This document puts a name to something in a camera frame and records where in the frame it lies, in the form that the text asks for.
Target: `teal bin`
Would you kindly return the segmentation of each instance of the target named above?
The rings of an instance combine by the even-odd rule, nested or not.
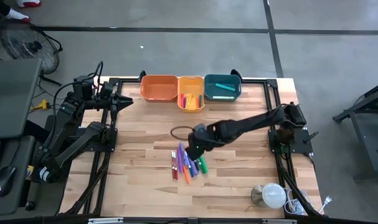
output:
[[[226,86],[228,90],[218,87],[217,84]],[[204,96],[207,100],[233,102],[241,95],[241,76],[238,73],[231,75],[209,74],[204,78],[204,86]]]

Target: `teal marker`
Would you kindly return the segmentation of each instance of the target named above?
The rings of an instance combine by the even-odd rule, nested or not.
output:
[[[216,83],[215,86],[218,87],[218,88],[222,88],[222,89],[224,89],[224,90],[228,90],[228,91],[236,92],[236,89],[235,89],[235,88],[232,88],[232,87],[229,87],[229,86],[225,86],[225,85],[221,85],[221,84],[219,84],[219,83]]]

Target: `yellow bin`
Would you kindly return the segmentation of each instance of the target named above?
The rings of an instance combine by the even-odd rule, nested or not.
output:
[[[185,107],[183,107],[182,96],[186,97]],[[179,78],[177,81],[177,105],[185,113],[198,113],[205,107],[204,79],[202,77]]]

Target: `computer mouse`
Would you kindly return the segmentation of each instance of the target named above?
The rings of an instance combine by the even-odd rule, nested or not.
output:
[[[13,186],[16,167],[6,166],[0,170],[0,197],[6,196]]]

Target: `plastic container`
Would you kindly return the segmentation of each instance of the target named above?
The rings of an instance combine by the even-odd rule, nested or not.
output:
[[[278,184],[257,185],[251,191],[252,202],[262,208],[281,208],[286,203],[286,192]]]
[[[189,106],[183,107],[182,94],[186,97],[186,101],[189,101],[190,95],[192,96]],[[199,97],[202,98],[201,105],[198,105]],[[202,77],[179,78],[177,82],[177,105],[185,113],[198,113],[205,107],[204,79]]]
[[[217,84],[233,88],[235,91],[217,87]],[[204,85],[204,95],[209,101],[235,101],[241,95],[241,76],[238,73],[231,75],[206,75]]]
[[[140,94],[148,102],[175,102],[177,77],[174,75],[145,75],[141,79]]]

